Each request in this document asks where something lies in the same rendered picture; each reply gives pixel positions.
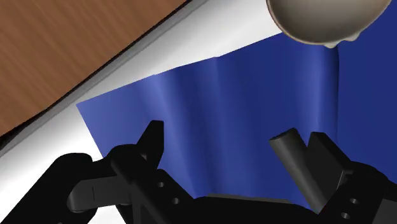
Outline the white table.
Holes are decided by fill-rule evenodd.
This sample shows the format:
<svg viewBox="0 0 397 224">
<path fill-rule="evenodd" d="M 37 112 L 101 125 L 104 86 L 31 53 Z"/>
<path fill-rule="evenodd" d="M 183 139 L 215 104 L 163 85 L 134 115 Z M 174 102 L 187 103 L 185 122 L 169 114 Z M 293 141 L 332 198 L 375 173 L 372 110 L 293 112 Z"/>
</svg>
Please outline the white table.
<svg viewBox="0 0 397 224">
<path fill-rule="evenodd" d="M 0 153 L 0 221 L 59 156 L 101 154 L 77 104 L 279 33 L 265 0 L 193 0 L 14 138 Z"/>
</svg>

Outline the blue cloth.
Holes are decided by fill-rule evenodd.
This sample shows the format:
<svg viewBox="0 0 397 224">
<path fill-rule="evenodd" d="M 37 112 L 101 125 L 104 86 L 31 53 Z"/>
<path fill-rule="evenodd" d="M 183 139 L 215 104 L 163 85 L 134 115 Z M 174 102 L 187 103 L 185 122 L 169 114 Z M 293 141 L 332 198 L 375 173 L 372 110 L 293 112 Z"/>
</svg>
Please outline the blue cloth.
<svg viewBox="0 0 397 224">
<path fill-rule="evenodd" d="M 397 183 L 397 0 L 335 48 L 277 34 L 78 104 L 101 154 L 165 126 L 160 166 L 190 195 L 304 197 L 268 141 L 325 132 L 351 159 Z"/>
</svg>

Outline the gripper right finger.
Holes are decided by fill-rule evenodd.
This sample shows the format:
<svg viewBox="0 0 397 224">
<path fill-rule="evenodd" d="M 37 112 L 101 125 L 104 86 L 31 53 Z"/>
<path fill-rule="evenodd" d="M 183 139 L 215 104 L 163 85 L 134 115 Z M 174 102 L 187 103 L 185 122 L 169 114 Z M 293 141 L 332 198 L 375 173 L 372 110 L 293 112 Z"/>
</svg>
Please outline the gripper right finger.
<svg viewBox="0 0 397 224">
<path fill-rule="evenodd" d="M 324 224 L 397 224 L 397 184 L 355 162 L 323 132 L 312 132 L 306 163 L 326 202 Z"/>
</svg>

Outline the beige bowl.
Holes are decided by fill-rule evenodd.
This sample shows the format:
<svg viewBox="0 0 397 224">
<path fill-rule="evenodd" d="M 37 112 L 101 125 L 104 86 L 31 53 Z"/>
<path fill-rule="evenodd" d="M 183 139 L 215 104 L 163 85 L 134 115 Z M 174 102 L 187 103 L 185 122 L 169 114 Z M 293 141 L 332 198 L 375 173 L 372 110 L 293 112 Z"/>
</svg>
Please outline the beige bowl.
<svg viewBox="0 0 397 224">
<path fill-rule="evenodd" d="M 393 0 L 265 0 L 276 26 L 307 45 L 335 48 L 355 41 Z"/>
</svg>

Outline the black cylindrical stick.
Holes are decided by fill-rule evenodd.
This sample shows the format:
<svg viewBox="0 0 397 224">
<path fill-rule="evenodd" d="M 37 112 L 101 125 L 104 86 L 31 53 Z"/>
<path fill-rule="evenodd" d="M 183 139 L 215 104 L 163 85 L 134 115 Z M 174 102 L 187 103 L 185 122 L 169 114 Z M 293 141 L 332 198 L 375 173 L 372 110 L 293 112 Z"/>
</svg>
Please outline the black cylindrical stick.
<svg viewBox="0 0 397 224">
<path fill-rule="evenodd" d="M 298 131 L 295 128 L 288 129 L 270 138 L 269 144 L 310 208 L 319 214 L 327 200 L 307 167 L 305 159 L 307 147 Z"/>
</svg>

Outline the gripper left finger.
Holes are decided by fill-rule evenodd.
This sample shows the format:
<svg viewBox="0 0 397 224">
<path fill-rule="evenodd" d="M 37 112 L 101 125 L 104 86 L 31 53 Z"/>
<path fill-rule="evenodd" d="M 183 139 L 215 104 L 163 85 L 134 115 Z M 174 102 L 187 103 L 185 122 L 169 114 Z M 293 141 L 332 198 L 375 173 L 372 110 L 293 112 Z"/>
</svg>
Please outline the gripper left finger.
<svg viewBox="0 0 397 224">
<path fill-rule="evenodd" d="M 94 162 L 85 153 L 57 158 L 0 224 L 89 224 L 116 206 L 125 224 L 194 224 L 192 197 L 158 168 L 164 123 L 149 123 L 136 144 Z"/>
</svg>

